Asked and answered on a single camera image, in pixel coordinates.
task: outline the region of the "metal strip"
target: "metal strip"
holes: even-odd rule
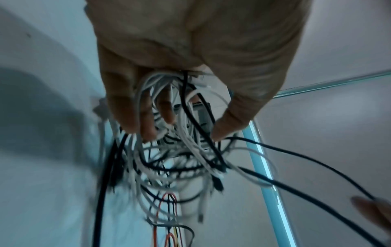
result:
[[[307,86],[293,87],[293,88],[288,88],[279,91],[273,98],[282,98],[282,97],[322,90],[331,87],[338,87],[338,86],[348,85],[352,83],[362,82],[369,79],[387,77],[390,75],[391,75],[391,70],[386,70],[386,71],[376,72],[376,73],[367,74],[359,77],[353,77],[350,79],[333,80],[328,82],[315,83]]]

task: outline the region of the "tangled cable bundle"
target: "tangled cable bundle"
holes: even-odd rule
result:
[[[147,222],[154,226],[154,239],[156,239],[156,227],[167,227],[167,229],[170,227],[184,228],[192,233],[193,237],[189,244],[189,246],[191,246],[194,232],[189,227],[181,225],[181,222],[183,219],[195,216],[198,218],[199,222],[203,222],[211,193],[214,189],[218,191],[223,190],[222,178],[228,170],[237,172],[246,180],[256,185],[262,187],[276,186],[295,194],[342,221],[374,246],[384,246],[364,229],[319,200],[284,183],[230,163],[226,157],[232,151],[248,150],[265,158],[268,161],[268,165],[272,168],[273,177],[276,178],[277,170],[264,154],[256,150],[235,146],[237,141],[251,142],[266,149],[272,149],[312,161],[338,174],[365,194],[369,199],[375,199],[373,195],[347,175],[308,156],[255,142],[250,139],[237,137],[236,134],[227,137],[224,145],[221,142],[213,142],[209,136],[211,130],[205,129],[205,127],[203,128],[196,120],[195,111],[193,105],[190,103],[190,99],[194,95],[198,95],[213,124],[215,119],[201,92],[208,91],[219,97],[226,104],[228,104],[228,102],[206,85],[200,84],[199,82],[192,83],[192,78],[200,74],[200,72],[186,71],[154,71],[143,78],[142,85],[134,99],[135,109],[138,111],[136,117],[139,118],[142,93],[145,91],[150,92],[153,104],[152,107],[155,109],[155,127],[158,132],[155,142],[144,144],[140,133],[132,135],[123,133],[120,141],[119,136],[121,133],[118,131],[119,128],[117,128],[115,124],[111,124],[116,141],[113,144],[111,154],[108,157],[107,166],[102,176],[101,193],[99,195],[94,228],[94,247],[98,247],[100,243],[104,198],[110,181],[114,180],[114,183],[112,184],[115,184],[118,180],[125,180],[129,184],[133,200],[138,202],[141,209],[146,214]],[[179,92],[181,101],[181,104],[176,111],[177,121],[173,125],[168,125],[164,122],[156,110],[156,105],[154,103],[158,94],[168,85]],[[172,102],[175,101],[177,95],[178,93],[175,94]],[[174,192],[182,191],[197,178],[202,179],[202,187],[198,193],[189,198],[179,200],[176,200],[176,197],[173,197]],[[177,211],[174,210],[174,207],[172,212],[169,210],[170,206],[168,206],[167,211],[162,210],[160,207],[162,202],[167,203],[167,205],[170,203],[175,203],[176,205],[192,201],[197,201],[198,207],[195,212],[190,214],[178,215]],[[169,242],[170,236],[175,242],[176,235],[177,234],[171,236],[170,234],[167,234],[166,243],[167,241]]]

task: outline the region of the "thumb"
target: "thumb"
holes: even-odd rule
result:
[[[246,128],[267,101],[235,94],[223,116],[216,121],[212,129],[212,139],[218,142],[227,135]]]

